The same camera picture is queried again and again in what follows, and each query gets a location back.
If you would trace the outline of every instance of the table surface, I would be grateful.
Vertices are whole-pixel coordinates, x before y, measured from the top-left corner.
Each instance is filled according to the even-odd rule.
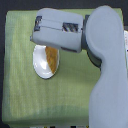
[[[121,8],[124,17],[125,29],[128,30],[128,1],[116,0],[3,0],[0,4],[0,122],[2,115],[2,95],[4,79],[4,53],[5,53],[5,21],[6,14],[9,10],[39,10],[44,7],[55,9],[88,9],[97,8],[98,6],[109,5],[112,8]],[[9,128],[1,122],[1,128]]]

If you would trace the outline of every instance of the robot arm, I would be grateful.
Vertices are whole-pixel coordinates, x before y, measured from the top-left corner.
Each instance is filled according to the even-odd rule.
[[[90,95],[90,128],[128,128],[123,32],[121,19],[108,6],[94,10],[87,22],[81,15],[54,9],[37,13],[33,42],[77,53],[84,48],[91,61],[101,67],[101,77]]]

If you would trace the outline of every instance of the green cloth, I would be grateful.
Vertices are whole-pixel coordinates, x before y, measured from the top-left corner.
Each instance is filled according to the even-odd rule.
[[[120,9],[115,9],[122,18]],[[64,10],[83,15],[93,9]],[[51,79],[33,68],[30,42],[37,11],[9,11],[5,27],[2,120],[10,126],[88,125],[90,93],[100,70],[80,54],[60,51],[59,68]]]

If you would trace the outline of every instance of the fabric texture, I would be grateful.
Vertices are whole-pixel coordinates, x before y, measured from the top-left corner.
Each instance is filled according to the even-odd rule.
[[[122,18],[120,9],[115,9]],[[83,15],[93,9],[67,9]],[[2,120],[10,126],[88,125],[90,93],[100,70],[80,54],[60,51],[56,74],[44,80],[33,68],[30,42],[37,11],[9,11],[5,27]]]

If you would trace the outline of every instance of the green towel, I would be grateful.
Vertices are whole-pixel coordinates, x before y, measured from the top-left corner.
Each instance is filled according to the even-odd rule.
[[[115,9],[122,18],[120,9]],[[83,15],[93,9],[64,11]],[[100,70],[80,54],[60,51],[59,68],[51,79],[33,68],[30,42],[37,11],[9,11],[5,27],[2,120],[10,126],[88,125],[90,93]]]

